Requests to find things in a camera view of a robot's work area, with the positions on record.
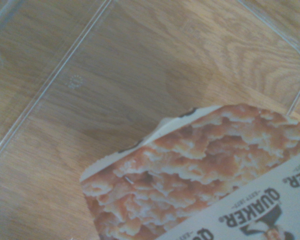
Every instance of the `clear plastic container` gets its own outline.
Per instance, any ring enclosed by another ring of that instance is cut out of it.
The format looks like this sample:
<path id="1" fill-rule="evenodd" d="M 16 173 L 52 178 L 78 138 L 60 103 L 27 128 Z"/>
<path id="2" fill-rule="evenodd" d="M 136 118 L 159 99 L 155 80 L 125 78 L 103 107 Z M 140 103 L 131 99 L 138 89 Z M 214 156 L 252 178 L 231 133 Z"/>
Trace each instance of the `clear plastic container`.
<path id="1" fill-rule="evenodd" d="M 79 184 L 87 166 L 191 107 L 286 113 L 300 90 L 298 53 L 236 1 L 13 11 L 0 25 L 0 240 L 98 239 Z"/>

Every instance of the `quaker oats man illustration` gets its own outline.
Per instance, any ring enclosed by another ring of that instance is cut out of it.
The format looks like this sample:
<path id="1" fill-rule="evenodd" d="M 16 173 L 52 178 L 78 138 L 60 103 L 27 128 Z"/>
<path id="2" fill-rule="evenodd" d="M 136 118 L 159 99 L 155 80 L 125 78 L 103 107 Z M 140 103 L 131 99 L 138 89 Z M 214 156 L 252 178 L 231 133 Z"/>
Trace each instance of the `quaker oats man illustration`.
<path id="1" fill-rule="evenodd" d="M 281 214 L 280 206 L 276 205 L 266 215 L 241 227 L 240 230 L 246 236 L 261 234 L 262 240 L 295 240 L 292 233 L 285 231 L 280 225 L 276 224 Z"/>

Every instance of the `transparent plastic tray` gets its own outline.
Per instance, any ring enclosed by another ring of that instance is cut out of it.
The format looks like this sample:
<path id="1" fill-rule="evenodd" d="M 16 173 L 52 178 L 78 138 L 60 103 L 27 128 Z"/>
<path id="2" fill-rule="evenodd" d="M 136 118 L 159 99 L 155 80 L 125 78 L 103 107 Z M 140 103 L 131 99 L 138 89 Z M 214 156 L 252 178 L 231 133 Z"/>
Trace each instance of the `transparent plastic tray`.
<path id="1" fill-rule="evenodd" d="M 0 25 L 0 240 L 98 239 L 87 166 L 164 117 L 286 113 L 299 90 L 298 53 L 234 0 L 22 2 Z"/>

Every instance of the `food packaging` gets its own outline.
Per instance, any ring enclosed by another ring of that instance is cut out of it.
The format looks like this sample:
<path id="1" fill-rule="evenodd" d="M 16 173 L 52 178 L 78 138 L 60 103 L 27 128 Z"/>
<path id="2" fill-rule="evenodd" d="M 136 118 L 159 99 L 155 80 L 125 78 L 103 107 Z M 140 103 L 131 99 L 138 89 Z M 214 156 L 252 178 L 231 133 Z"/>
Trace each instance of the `food packaging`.
<path id="1" fill-rule="evenodd" d="M 104 240 L 300 239 L 300 123 L 246 104 L 194 108 L 80 182 Z"/>

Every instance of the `wood grain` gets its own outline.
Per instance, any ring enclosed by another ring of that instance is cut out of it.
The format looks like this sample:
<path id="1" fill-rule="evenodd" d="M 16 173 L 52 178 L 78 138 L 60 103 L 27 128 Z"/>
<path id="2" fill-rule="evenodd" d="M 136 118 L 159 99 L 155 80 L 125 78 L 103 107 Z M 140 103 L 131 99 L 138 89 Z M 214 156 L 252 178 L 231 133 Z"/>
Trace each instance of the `wood grain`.
<path id="1" fill-rule="evenodd" d="M 58 62 L 79 2 L 30 2 L 4 30 L 5 130 L 49 74 L 43 63 Z M 300 38 L 300 1 L 258 4 Z M 98 239 L 79 185 L 87 166 L 164 117 L 242 102 L 284 114 L 299 88 L 298 54 L 235 0 L 113 2 L 0 155 L 0 240 Z"/>

